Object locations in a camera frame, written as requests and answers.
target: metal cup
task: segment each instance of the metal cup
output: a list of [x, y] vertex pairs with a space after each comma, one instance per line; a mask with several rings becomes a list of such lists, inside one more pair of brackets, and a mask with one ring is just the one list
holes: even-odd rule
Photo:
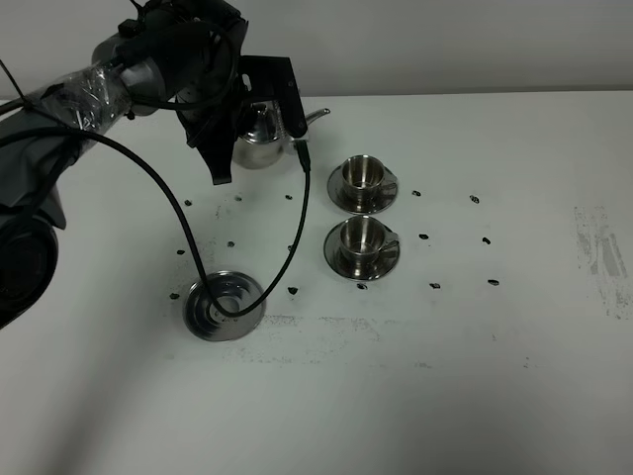
[[348, 158], [340, 171], [343, 175], [343, 193], [356, 203], [374, 198], [385, 179], [385, 165], [370, 155]]
[[385, 225], [369, 216], [355, 216], [347, 220], [340, 229], [340, 250], [350, 262], [369, 264], [380, 253], [397, 245], [400, 238]]

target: saucer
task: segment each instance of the saucer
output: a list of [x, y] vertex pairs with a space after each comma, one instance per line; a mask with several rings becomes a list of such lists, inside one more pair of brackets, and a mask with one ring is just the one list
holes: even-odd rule
[[357, 203], [343, 192], [343, 176], [340, 172], [342, 167], [343, 165], [337, 166], [327, 180], [329, 199], [341, 210], [353, 215], [372, 215], [394, 204], [398, 195], [398, 178], [389, 168], [385, 167], [385, 178], [376, 196], [364, 203]]
[[325, 238], [323, 254], [327, 264], [341, 277], [357, 282], [378, 280], [389, 274], [400, 257], [400, 244], [381, 252], [378, 259], [368, 264], [355, 264], [343, 257], [340, 251], [340, 228], [343, 223], [336, 225]]

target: white tabletop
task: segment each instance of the white tabletop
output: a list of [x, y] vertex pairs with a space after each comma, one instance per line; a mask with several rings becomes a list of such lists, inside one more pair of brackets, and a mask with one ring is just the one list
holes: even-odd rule
[[[332, 110], [311, 127], [305, 236], [238, 341], [186, 330], [196, 272], [149, 178], [100, 145], [62, 176], [57, 272], [0, 332], [0, 472], [630, 474], [633, 94], [305, 104]], [[173, 113], [109, 137], [193, 202], [210, 270], [268, 285], [299, 219], [295, 158], [213, 187]], [[358, 153], [401, 183], [376, 217], [402, 258], [367, 290], [322, 257], [348, 217], [326, 179]]]

